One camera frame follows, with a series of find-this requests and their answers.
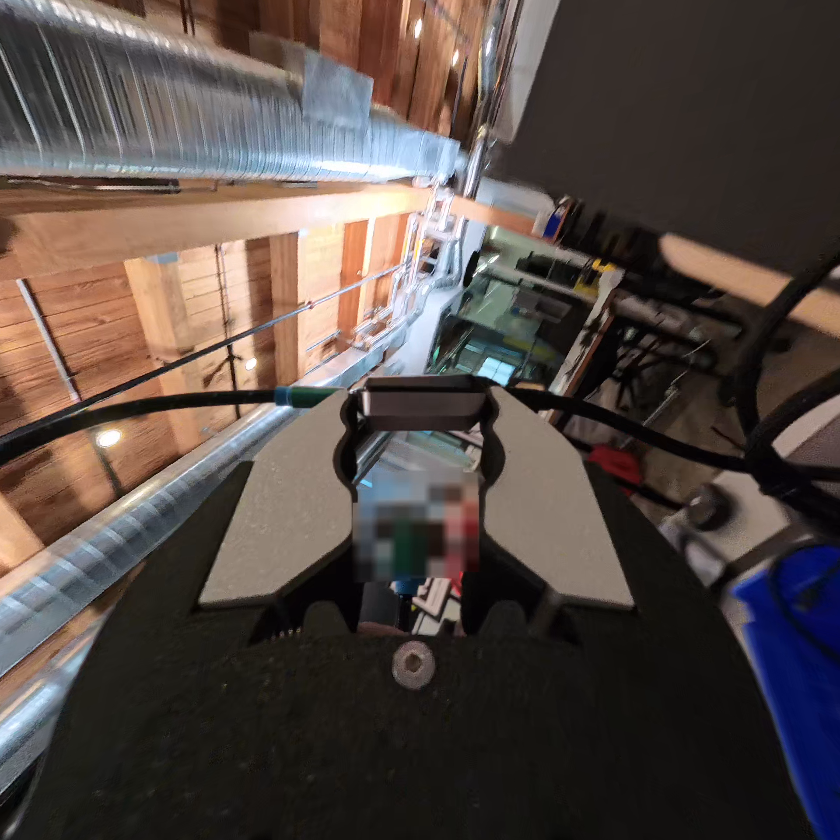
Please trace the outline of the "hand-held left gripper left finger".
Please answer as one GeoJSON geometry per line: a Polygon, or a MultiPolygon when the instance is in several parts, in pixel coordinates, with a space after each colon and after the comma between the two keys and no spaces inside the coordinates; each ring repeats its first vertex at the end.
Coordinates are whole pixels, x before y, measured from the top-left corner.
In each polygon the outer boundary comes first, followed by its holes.
{"type": "Polygon", "coordinates": [[[288,627],[298,627],[311,605],[330,602],[356,630],[357,413],[354,396],[336,390],[258,452],[198,597],[200,607],[275,606],[288,627]]]}

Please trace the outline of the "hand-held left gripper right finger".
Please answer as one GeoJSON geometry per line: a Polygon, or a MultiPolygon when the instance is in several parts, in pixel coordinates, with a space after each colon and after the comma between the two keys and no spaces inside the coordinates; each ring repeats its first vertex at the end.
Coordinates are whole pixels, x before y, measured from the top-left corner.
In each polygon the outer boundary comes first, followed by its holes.
{"type": "Polygon", "coordinates": [[[513,394],[491,387],[479,565],[465,573],[466,634],[549,634],[566,607],[631,615],[636,604],[601,506],[572,444],[513,394]]]}

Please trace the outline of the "blue storage bin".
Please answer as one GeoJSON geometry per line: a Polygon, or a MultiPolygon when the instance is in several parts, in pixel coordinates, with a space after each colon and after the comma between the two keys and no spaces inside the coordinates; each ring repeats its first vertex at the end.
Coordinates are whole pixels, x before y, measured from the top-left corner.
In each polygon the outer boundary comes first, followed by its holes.
{"type": "Polygon", "coordinates": [[[839,838],[839,548],[790,549],[731,595],[794,787],[818,838],[839,838]]]}

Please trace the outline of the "silver air duct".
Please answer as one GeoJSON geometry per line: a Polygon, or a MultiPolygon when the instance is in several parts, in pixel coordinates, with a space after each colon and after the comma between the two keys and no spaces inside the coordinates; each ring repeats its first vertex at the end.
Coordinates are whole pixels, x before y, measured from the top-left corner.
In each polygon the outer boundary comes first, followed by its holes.
{"type": "Polygon", "coordinates": [[[259,56],[97,2],[2,2],[1,169],[35,178],[446,183],[467,155],[299,43],[259,56]]]}

